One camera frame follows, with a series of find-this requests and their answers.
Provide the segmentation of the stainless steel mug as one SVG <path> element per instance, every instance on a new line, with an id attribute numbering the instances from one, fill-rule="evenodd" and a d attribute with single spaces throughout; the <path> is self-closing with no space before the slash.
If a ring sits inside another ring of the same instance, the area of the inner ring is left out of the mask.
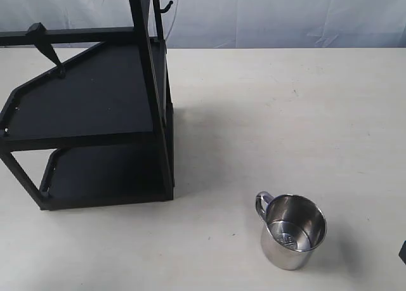
<path id="1" fill-rule="evenodd" d="M 319 207 L 306 197 L 266 191 L 256 195 L 255 208 L 263 221 L 260 245 L 266 258 L 284 270 L 302 268 L 327 234 Z"/>

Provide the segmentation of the black two-tier metal rack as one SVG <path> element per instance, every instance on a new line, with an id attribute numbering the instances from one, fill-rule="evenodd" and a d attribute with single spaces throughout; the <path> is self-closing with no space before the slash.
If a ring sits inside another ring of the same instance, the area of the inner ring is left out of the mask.
<path id="1" fill-rule="evenodd" d="M 129 0 L 133 25 L 1 34 L 54 67 L 1 110 L 1 160 L 42 210 L 174 197 L 173 103 L 159 0 Z"/>

